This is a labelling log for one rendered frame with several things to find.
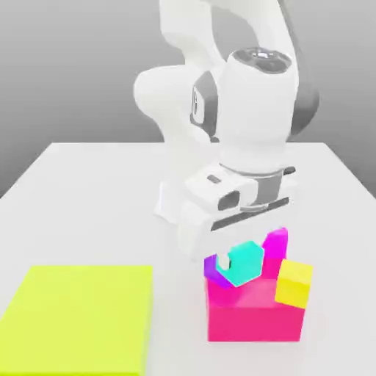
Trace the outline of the small teal cube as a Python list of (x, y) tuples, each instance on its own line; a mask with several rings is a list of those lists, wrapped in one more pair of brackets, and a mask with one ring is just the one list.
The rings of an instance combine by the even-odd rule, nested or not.
[(261, 275), (264, 262), (264, 249), (253, 241), (236, 245), (228, 252), (230, 267), (223, 269), (217, 262), (217, 271), (232, 286), (240, 287)]

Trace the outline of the large yellow-green box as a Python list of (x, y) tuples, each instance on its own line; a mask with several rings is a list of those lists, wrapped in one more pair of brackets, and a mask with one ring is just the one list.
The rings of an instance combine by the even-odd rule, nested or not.
[(0, 376), (145, 376), (149, 265), (43, 265), (0, 318)]

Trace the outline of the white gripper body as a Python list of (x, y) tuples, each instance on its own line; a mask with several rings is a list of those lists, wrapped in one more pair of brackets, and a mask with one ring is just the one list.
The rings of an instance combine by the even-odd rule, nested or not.
[(290, 198), (256, 211), (232, 208), (216, 213), (187, 201), (178, 222), (178, 246), (191, 259), (202, 260), (213, 253), (227, 253), (247, 241), (262, 242), (270, 231), (286, 227), (291, 218)]

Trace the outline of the small purple cube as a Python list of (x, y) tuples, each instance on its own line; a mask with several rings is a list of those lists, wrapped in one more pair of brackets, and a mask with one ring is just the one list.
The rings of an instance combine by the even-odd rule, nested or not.
[(223, 289), (230, 289), (234, 285), (229, 282), (217, 269), (217, 254), (213, 254), (203, 261), (203, 274), (212, 283)]

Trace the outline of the small yellow cube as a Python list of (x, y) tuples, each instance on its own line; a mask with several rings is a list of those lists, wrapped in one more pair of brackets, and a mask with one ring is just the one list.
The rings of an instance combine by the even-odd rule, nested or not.
[(305, 309), (311, 288), (313, 267), (283, 259), (278, 273), (275, 301)]

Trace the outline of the large pink box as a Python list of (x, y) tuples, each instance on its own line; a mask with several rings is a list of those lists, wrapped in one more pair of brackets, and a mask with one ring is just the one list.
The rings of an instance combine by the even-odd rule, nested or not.
[(205, 280), (209, 341), (299, 341), (305, 310), (275, 301), (277, 281), (224, 289)]

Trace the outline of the small magenta cube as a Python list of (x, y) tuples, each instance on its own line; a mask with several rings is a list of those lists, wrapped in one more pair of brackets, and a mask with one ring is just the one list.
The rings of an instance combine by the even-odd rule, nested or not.
[(286, 228), (279, 228), (267, 234), (262, 244), (264, 260), (261, 276), (263, 278), (276, 279), (278, 277), (281, 262), (286, 258), (288, 238)]

